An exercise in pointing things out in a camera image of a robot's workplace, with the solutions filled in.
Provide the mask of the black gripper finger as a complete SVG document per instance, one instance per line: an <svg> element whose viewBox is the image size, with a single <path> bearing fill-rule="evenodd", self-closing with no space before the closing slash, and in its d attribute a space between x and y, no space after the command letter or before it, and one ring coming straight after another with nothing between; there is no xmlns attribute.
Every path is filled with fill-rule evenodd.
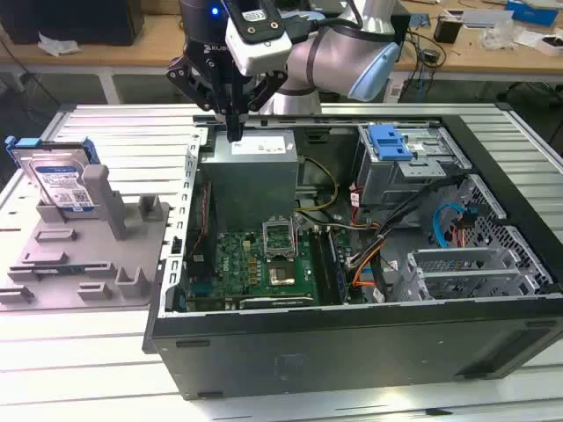
<svg viewBox="0 0 563 422"><path fill-rule="evenodd" d="M203 111L213 111L229 142L236 141L236 114L228 84L216 58L203 58L198 70L187 55L171 61L166 77Z"/></svg>
<svg viewBox="0 0 563 422"><path fill-rule="evenodd" d="M243 85L235 86L235 141L242 139L249 112L257 112L282 87L288 79L285 71L269 71L260 82L248 92Z"/></svg>

